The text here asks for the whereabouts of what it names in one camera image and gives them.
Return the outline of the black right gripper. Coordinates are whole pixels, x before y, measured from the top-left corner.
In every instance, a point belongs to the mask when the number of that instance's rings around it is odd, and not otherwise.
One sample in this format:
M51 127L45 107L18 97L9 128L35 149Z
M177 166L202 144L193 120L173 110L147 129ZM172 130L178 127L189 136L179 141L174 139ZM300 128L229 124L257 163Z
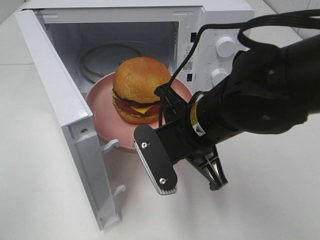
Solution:
M160 97L158 125L163 124L163 118L166 122L156 133L170 161L175 164L186 159L209 181L211 191L224 187L228 180L209 135L209 122L203 117L202 101L187 104L169 83L158 86L154 93Z

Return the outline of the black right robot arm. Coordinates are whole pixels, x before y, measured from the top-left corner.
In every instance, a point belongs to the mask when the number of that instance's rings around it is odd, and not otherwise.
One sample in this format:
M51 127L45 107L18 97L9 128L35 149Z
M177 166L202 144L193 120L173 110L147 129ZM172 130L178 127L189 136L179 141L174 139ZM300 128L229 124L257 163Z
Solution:
M178 180L173 165L187 159L218 190L227 179L216 144L243 132L281 134L319 111L319 36L281 48L277 58L241 51L228 77L153 133L153 177L168 193Z

